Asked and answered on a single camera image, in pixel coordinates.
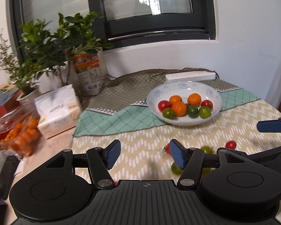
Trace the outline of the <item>white power strip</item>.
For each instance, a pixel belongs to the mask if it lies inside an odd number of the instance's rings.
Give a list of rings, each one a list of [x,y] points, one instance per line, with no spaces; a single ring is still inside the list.
[[[165,76],[165,82],[178,82],[178,81],[213,81],[216,79],[216,73],[207,71],[192,71],[192,72],[180,72],[167,74]]]

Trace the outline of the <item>black window frame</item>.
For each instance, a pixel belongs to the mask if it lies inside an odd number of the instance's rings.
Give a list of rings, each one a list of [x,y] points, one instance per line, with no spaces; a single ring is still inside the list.
[[[116,48],[216,38],[214,0],[7,0],[10,36],[21,47],[21,24],[41,19],[54,31],[58,15],[95,11],[95,34]]]

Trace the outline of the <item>patterned tablecloth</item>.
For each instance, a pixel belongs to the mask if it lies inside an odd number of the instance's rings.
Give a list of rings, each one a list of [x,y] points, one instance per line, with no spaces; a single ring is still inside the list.
[[[166,86],[167,70],[144,70],[104,79],[100,93],[90,99],[73,133],[76,154],[121,142],[121,154],[111,170],[113,179],[177,179],[167,145],[177,139],[185,147],[216,150],[229,141],[254,154],[281,146],[281,133],[261,133],[260,120],[281,113],[253,93],[218,78],[201,83]],[[214,109],[207,119],[166,119],[157,105],[172,95],[186,100],[196,92]]]

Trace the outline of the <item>green lime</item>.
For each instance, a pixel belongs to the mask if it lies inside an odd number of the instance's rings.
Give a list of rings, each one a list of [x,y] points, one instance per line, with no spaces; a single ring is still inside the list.
[[[199,109],[199,115],[202,119],[209,118],[212,115],[212,110],[207,106],[202,106]]]

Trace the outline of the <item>orange mandarin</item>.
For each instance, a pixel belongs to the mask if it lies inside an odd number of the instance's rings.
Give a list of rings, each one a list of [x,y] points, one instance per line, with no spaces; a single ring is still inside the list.
[[[191,95],[189,95],[188,99],[187,99],[187,103],[190,106],[196,106],[199,107],[201,104],[201,96],[197,93],[193,93]]]
[[[177,117],[183,117],[187,114],[187,105],[183,102],[175,102],[172,105],[172,110]]]
[[[173,105],[177,102],[182,102],[182,98],[179,95],[172,95],[169,99],[169,102]]]

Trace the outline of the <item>large green tomato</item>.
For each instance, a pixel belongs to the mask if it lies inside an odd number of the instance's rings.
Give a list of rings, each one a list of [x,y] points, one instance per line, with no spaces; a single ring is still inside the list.
[[[197,118],[199,116],[199,110],[196,106],[188,106],[187,115],[190,118]]]

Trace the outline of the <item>red tomato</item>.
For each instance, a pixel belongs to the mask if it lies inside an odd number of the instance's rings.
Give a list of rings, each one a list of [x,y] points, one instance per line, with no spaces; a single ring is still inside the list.
[[[167,100],[161,100],[158,103],[158,109],[160,112],[163,112],[166,108],[171,108],[172,104]]]
[[[201,102],[201,106],[208,107],[211,111],[213,110],[213,103],[210,100],[204,100]]]
[[[228,141],[228,142],[225,144],[225,148],[236,149],[236,147],[237,147],[236,141]]]
[[[170,155],[170,144],[169,143],[164,146],[163,152]]]

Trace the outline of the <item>small potted plant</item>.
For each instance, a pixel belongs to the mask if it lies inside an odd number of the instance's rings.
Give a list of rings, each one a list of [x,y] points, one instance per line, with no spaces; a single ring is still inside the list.
[[[8,74],[9,83],[22,91],[17,98],[21,105],[35,103],[35,99],[41,95],[36,82],[40,67],[30,59],[19,61],[16,53],[12,52],[8,40],[3,38],[2,30],[0,30],[0,70]]]

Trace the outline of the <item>potted green plant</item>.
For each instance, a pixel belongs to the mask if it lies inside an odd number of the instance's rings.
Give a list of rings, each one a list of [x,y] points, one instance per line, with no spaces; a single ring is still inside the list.
[[[75,56],[95,54],[102,48],[111,49],[113,44],[96,36],[93,23],[100,18],[97,12],[91,11],[86,15],[76,13],[73,16],[59,13],[58,16],[58,27],[54,32],[46,28],[48,23],[45,20],[40,19],[20,24],[19,28],[26,53],[25,63],[33,66],[32,78],[36,81],[43,74],[52,74],[65,86],[69,83],[70,73],[63,79],[63,66],[67,65],[70,69]]]

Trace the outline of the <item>clear box of mandarins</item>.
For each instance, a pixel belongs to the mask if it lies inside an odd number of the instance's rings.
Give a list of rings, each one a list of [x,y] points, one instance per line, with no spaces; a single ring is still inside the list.
[[[0,150],[13,150],[30,156],[41,134],[37,128],[40,117],[34,106],[21,106],[0,118]]]

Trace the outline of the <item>tissue pack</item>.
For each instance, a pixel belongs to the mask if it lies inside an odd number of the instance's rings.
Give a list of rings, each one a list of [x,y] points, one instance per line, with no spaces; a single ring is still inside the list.
[[[83,111],[72,85],[67,85],[34,99],[40,116],[38,130],[49,139],[78,123]]]

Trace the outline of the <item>white floral plate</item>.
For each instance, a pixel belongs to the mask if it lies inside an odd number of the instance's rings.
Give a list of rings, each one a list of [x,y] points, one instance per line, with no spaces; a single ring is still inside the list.
[[[169,101],[172,95],[179,95],[183,100],[182,102],[189,106],[187,99],[189,95],[193,93],[199,94],[202,101],[210,100],[213,103],[212,115],[209,118],[202,119],[200,115],[197,118],[190,118],[186,114],[183,117],[176,117],[175,119],[171,120],[162,116],[162,112],[160,112],[158,109],[158,103],[160,101]],[[192,81],[179,81],[165,83],[151,90],[147,96],[147,105],[152,113],[154,113],[160,120],[168,124],[191,126],[205,123],[215,117],[222,108],[222,97],[214,88],[206,84]]]

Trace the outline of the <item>green tomato front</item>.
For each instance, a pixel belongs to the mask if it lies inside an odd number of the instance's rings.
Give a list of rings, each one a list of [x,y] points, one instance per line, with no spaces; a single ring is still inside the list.
[[[178,168],[178,166],[175,162],[173,162],[171,165],[171,171],[176,175],[181,175],[183,173],[183,170]]]

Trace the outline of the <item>printed food bag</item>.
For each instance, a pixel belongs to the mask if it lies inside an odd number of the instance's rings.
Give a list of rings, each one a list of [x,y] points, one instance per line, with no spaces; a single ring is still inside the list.
[[[84,53],[73,58],[73,67],[84,96],[98,95],[107,70],[103,51],[96,54]]]

